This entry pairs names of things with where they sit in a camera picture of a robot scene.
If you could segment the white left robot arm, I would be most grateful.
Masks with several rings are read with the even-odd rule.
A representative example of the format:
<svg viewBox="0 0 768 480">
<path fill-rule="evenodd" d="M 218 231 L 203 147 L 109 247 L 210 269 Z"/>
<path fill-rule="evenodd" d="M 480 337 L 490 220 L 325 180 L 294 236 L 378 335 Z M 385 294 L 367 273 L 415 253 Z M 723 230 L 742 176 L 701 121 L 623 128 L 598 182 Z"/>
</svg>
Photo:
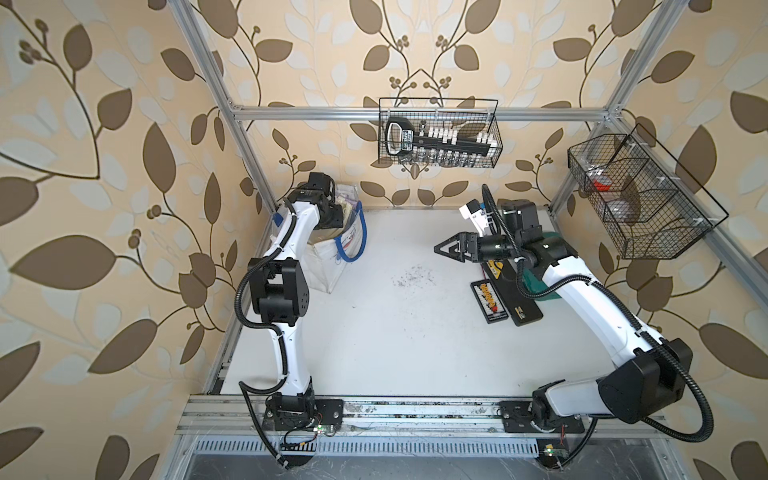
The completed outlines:
<svg viewBox="0 0 768 480">
<path fill-rule="evenodd" d="M 276 240 L 262 257 L 249 262 L 236 288 L 237 320 L 248 329 L 269 332 L 278 366 L 276 385 L 258 389 L 240 381 L 238 386 L 244 395 L 265 396 L 267 412 L 285 430 L 317 418 L 300 323 L 309 307 L 310 288 L 300 259 L 313 231 L 343 225 L 343 208 L 335 197 L 334 180 L 312 172 L 284 200 L 288 213 Z"/>
</svg>

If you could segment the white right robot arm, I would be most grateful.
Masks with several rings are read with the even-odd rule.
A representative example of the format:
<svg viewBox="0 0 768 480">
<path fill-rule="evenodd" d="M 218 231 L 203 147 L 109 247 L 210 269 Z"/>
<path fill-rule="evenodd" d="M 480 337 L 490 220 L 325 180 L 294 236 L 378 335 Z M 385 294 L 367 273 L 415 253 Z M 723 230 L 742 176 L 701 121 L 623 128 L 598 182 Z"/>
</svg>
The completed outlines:
<svg viewBox="0 0 768 480">
<path fill-rule="evenodd" d="M 714 431 L 714 415 L 689 372 L 693 352 L 681 339 L 667 340 L 641 321 L 601 283 L 564 239 L 544 234 L 530 201 L 494 201 L 485 197 L 461 209 L 475 226 L 438 243 L 436 254 L 458 262 L 506 261 L 527 300 L 558 295 L 589 327 L 610 356 L 614 369 L 602 377 L 560 380 L 535 390 L 527 421 L 549 432 L 575 416 L 643 422 L 664 435 L 700 443 Z M 701 425 L 693 433 L 674 430 L 653 419 L 657 411 L 691 392 Z"/>
</svg>

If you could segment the cream yellow pouch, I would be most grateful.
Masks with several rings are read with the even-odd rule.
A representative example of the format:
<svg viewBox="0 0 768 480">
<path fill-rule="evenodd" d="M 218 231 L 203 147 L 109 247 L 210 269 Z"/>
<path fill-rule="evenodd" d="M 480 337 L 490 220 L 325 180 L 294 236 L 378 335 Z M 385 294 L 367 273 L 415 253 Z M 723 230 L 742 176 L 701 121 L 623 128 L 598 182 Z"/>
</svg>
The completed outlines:
<svg viewBox="0 0 768 480">
<path fill-rule="evenodd" d="M 354 185 L 339 184 L 336 186 L 335 199 L 336 203 L 342 207 L 342 230 L 345 230 L 359 202 L 359 193 Z"/>
</svg>

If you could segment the white canvas tote bag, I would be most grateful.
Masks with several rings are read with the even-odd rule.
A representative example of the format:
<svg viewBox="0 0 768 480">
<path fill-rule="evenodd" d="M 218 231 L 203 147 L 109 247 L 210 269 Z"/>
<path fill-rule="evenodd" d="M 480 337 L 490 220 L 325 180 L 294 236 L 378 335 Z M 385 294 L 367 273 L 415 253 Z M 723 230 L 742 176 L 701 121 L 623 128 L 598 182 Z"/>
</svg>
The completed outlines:
<svg viewBox="0 0 768 480">
<path fill-rule="evenodd" d="M 345 230 L 315 230 L 317 223 L 316 207 L 291 203 L 283 209 L 279 233 L 265 254 L 278 251 L 279 260 L 298 260 L 308 286 L 331 293 L 346 265 L 358 260 L 365 250 L 367 226 L 360 198 Z"/>
</svg>

